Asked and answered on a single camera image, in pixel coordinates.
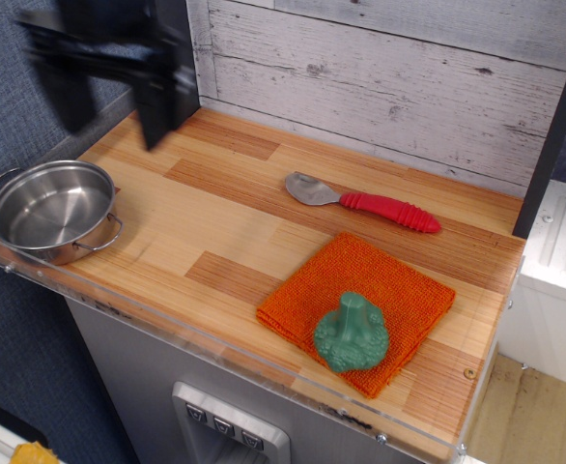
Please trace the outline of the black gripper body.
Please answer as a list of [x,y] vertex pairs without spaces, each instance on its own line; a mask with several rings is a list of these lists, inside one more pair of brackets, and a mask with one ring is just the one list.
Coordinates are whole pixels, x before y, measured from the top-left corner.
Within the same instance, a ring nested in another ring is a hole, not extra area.
[[21,10],[28,59],[89,77],[171,85],[179,64],[178,6],[171,1],[53,1]]

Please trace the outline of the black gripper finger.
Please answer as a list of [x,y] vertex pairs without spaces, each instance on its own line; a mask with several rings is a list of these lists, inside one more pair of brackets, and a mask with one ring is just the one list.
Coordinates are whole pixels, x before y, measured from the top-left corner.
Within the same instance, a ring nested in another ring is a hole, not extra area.
[[97,117],[89,77],[80,72],[39,65],[42,88],[64,128],[77,133]]
[[146,149],[152,150],[180,125],[178,95],[173,86],[153,82],[135,84],[132,93]]

